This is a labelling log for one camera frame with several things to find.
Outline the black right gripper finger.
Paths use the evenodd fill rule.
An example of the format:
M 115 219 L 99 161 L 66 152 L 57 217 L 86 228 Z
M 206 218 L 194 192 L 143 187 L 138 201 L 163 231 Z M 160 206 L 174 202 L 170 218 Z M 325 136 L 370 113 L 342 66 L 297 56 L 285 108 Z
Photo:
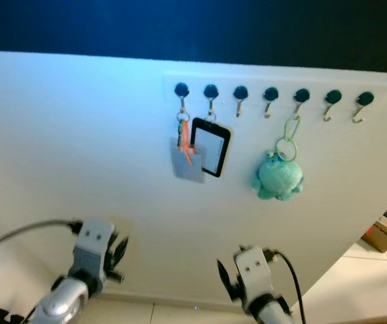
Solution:
M 230 275 L 228 275 L 228 271 L 224 266 L 221 260 L 217 260 L 217 268 L 221 283 L 224 285 L 225 290 L 227 291 L 236 291 L 236 284 L 230 280 Z

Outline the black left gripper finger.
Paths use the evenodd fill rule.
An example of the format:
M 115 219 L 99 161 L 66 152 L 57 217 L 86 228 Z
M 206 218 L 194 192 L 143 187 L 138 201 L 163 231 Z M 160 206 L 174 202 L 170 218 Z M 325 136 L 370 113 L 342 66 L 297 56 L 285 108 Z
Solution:
M 111 254 L 111 267 L 116 267 L 119 265 L 120 260 L 124 257 L 126 253 L 126 247 L 128 247 L 129 237 L 126 236 L 120 240 L 118 246 L 115 247 L 115 250 Z

